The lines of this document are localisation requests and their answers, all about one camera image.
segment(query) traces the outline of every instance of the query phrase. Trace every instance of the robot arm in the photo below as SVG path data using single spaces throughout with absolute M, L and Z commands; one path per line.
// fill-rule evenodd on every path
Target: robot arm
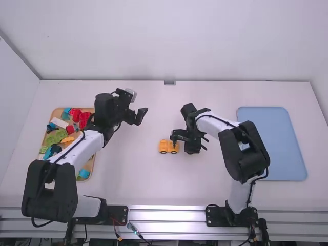
M 148 111 L 142 108 L 136 114 L 129 109 L 136 97 L 134 91 L 116 89 L 113 93 L 96 96 L 95 113 L 73 143 L 48 160 L 35 160 L 29 165 L 22 214 L 31 217 L 34 226 L 39 227 L 34 218 L 64 223 L 80 218 L 84 223 L 100 224 L 109 218 L 106 200 L 78 196 L 76 176 L 88 159 L 106 146 L 123 121 L 139 126 Z M 54 188 L 47 189 L 45 184 L 54 180 Z
M 181 113 L 187 127 L 172 131 L 170 140 L 173 144 L 184 141 L 185 152 L 198 154 L 202 148 L 207 150 L 202 140 L 208 142 L 205 135 L 211 135 L 220 141 L 225 167 L 233 178 L 225 206 L 207 206 L 207 226 L 248 227 L 249 239 L 257 240 L 254 228 L 260 225 L 263 235 L 267 235 L 265 220 L 258 219 L 256 208 L 250 205 L 255 181 L 267 177 L 270 165 L 269 155 L 255 125 L 251 121 L 239 123 L 224 119 L 207 108 L 197 110 L 192 103 L 184 105 Z M 242 143 L 248 147 L 242 149 Z
M 181 109 L 186 121 L 186 129 L 173 130 L 170 140 L 176 144 L 178 140 L 185 141 L 184 150 L 188 154 L 198 154 L 201 140 L 206 134 L 220 141 L 225 167 L 230 176 L 241 184 L 264 174 L 270 164 L 269 155 L 262 139 L 251 121 L 234 122 L 216 116 L 210 109 L 197 110 L 192 103 Z M 241 144 L 249 144 L 241 149 Z

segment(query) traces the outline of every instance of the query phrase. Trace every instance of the black clamp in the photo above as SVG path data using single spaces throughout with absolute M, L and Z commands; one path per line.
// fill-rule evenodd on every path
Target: black clamp
M 198 130 L 196 125 L 196 117 L 204 112 L 210 111 L 210 109 L 204 108 L 197 110 L 192 103 L 186 104 L 181 108 L 181 114 L 186 122 L 186 129 L 176 129 L 172 131 L 170 140 L 173 142 L 173 146 L 176 145 L 176 142 L 184 141 L 184 151 L 188 154 L 198 154 L 203 148 L 207 148 L 201 144 L 201 140 L 204 139 L 206 142 L 208 140 L 204 137 L 205 133 Z

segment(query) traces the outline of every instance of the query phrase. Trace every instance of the white enclosure wall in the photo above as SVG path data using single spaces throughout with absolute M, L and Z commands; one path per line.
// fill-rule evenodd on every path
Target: white enclosure wall
M 0 183 L 40 80 L 0 37 Z
M 311 81 L 328 119 L 326 0 L 0 0 L 42 79 Z

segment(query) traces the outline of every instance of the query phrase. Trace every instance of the wire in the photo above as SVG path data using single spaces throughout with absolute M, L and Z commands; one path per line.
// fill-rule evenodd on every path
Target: wire
M 38 191 L 38 193 L 37 193 L 37 195 L 36 195 L 36 199 L 35 200 L 38 200 L 39 199 L 39 197 L 40 197 L 40 194 L 41 194 L 41 191 L 42 191 L 42 187 L 45 185 L 45 183 L 46 183 L 46 181 L 47 181 L 47 179 L 48 179 L 48 177 L 49 177 L 49 175 L 51 174 L 51 172 L 52 172 L 52 169 L 54 169 L 55 167 L 56 167 L 56 163 L 57 162 L 59 162 L 61 159 L 64 159 L 65 158 L 65 156 L 68 154 L 68 153 L 70 153 L 79 143 L 81 143 L 85 138 L 86 138 L 86 134 L 84 133 L 84 131 L 81 131 L 82 132 L 82 138 L 78 141 L 78 142 L 76 142 L 76 144 L 74 144 L 68 151 L 66 151 L 63 155 L 61 155 L 57 160 L 55 160 L 54 161 L 54 163 L 51 163 L 51 165 L 50 165 L 50 168 L 49 168 L 49 170 L 47 171 L 47 173 L 46 173 L 46 176 L 44 177 L 44 179 L 43 179 L 43 181 L 42 181 L 42 184 L 41 184 L 41 186 L 40 186 L 40 189 L 39 189 L 39 191 Z M 31 218 L 31 222 L 32 222 L 32 225 L 34 226 L 34 227 L 37 227 L 37 228 L 40 228 L 40 227 L 44 227 L 44 226 L 46 226 L 46 225 L 48 225 L 48 224 L 50 224 L 50 223 L 52 223 L 53 222 L 53 220 L 49 220 L 48 222 L 46 222 L 46 223 L 44 223 L 44 224 L 36 224 L 35 223 L 35 221 L 34 221 L 34 217 L 32 217 Z
M 88 239 L 88 232 L 87 232 L 87 225 L 86 224 L 84 224 L 84 232 L 85 232 L 86 236 L 85 236 L 85 238 L 83 240 L 83 243 L 85 243 L 87 241 L 87 239 Z
M 201 115 L 200 117 L 198 117 L 197 119 L 196 119 L 196 121 L 195 121 L 195 123 L 197 123 L 197 121 L 199 120 L 199 119 L 201 119 L 201 118 L 203 118 L 203 117 L 209 117 L 209 118 L 213 118 L 213 119 L 216 119 L 216 120 L 218 120 L 218 121 L 220 121 L 220 122 L 222 122 L 222 123 L 225 123 L 227 126 L 230 126 L 230 127 L 233 127 L 233 128 L 235 128 L 235 129 L 237 129 L 238 131 L 240 131 L 247 139 L 248 139 L 248 141 L 254 146 L 254 148 L 257 150 L 257 151 L 260 151 L 260 149 L 257 147 L 257 145 L 253 142 L 253 140 L 251 139 L 251 137 L 244 131 L 244 130 L 242 130 L 240 127 L 237 127 L 237 126 L 235 126 L 235 125 L 233 125 L 233 124 L 231 124 L 230 122 L 228 122 L 228 121 L 225 121 L 225 120 L 223 120 L 223 119 L 220 119 L 220 118 L 218 118 L 218 117 L 216 117 L 216 116 L 213 116 L 213 115 L 211 115 L 211 114 L 204 114 L 204 115 Z
M 49 220 L 48 222 L 44 223 L 44 224 L 36 224 L 35 221 L 34 221 L 34 217 L 31 218 L 31 222 L 32 222 L 32 225 L 36 228 L 40 228 L 40 227 L 44 227 L 50 223 L 53 222 L 53 220 Z
M 123 224 L 123 223 L 120 223 L 120 222 L 118 222 L 116 219 L 114 219 L 113 217 L 110 217 L 110 219 L 112 220 L 112 221 L 114 221 L 114 222 L 116 222 L 118 225 L 120 225 L 120 226 L 125 226 L 126 224 Z
M 241 133 L 242 133 L 242 134 L 248 139 L 249 143 L 251 143 L 251 144 L 254 146 L 254 148 L 256 149 L 256 151 L 262 152 L 262 151 L 259 149 L 259 147 L 254 143 L 254 141 L 251 139 L 251 137 L 250 137 L 250 136 L 249 136 L 244 130 L 242 130 L 240 127 L 237 127 L 237 126 L 231 124 L 230 122 L 225 121 L 225 120 L 223 120 L 223 119 L 220 119 L 220 118 L 218 118 L 218 117 L 215 117 L 215 116 L 213 116 L 213 115 L 211 115 L 211 114 L 201 115 L 200 117 L 198 117 L 198 118 L 196 119 L 195 123 L 197 123 L 197 121 L 198 121 L 199 119 L 203 118 L 203 117 L 209 117 L 209 118 L 216 119 L 216 120 L 218 120 L 218 121 L 220 121 L 220 122 L 225 123 L 227 126 L 234 127 L 235 129 L 238 129 L 238 130 L 239 130 L 239 131 L 240 131 L 240 132 L 241 132 Z M 258 181 L 258 180 L 261 180 L 261 179 L 264 179 L 264 178 L 267 178 L 267 177 L 268 177 L 268 175 L 269 175 L 269 169 L 268 169 L 268 167 L 265 168 L 265 172 L 266 172 L 266 174 L 265 174 L 263 177 L 256 178 L 255 180 L 253 180 L 253 181 L 251 182 L 250 193 L 249 193 L 249 195 L 248 195 L 248 199 L 247 199 L 247 201 L 246 201 L 246 208 L 248 208 L 248 207 L 249 207 L 249 204 L 251 203 L 252 190 L 253 190 L 253 185 L 255 184 L 255 182 Z
M 246 208 L 248 208 L 249 207 L 249 204 L 251 203 L 251 196 L 252 196 L 253 185 L 255 185 L 255 182 L 256 181 L 267 178 L 268 175 L 269 175 L 269 169 L 268 169 L 268 167 L 266 167 L 265 168 L 265 175 L 263 177 L 256 178 L 256 179 L 254 179 L 251 182 L 250 193 L 248 194 L 248 198 L 247 198 L 247 201 L 246 201 Z
M 245 240 L 242 244 L 238 245 L 238 246 L 243 246 L 245 243 L 251 243 L 250 242 L 250 239 L 251 239 L 251 233 L 252 233 L 252 226 L 250 225 L 250 231 L 248 233 L 248 237 L 247 237 L 247 240 Z
M 151 246 L 151 244 L 147 240 L 145 240 L 142 235 L 139 235 L 139 238 L 143 240 L 146 244 L 148 244 L 148 246 Z
M 113 133 L 117 132 L 117 130 L 118 130 L 120 127 L 121 127 L 121 123 L 118 124 L 118 127 L 115 129 L 115 131 L 114 131 Z

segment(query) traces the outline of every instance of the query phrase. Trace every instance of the blue mat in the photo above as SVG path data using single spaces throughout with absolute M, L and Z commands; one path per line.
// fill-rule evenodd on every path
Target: blue mat
M 270 156 L 265 180 L 304 181 L 308 176 L 288 111 L 282 107 L 240 107 L 239 122 L 252 121 Z

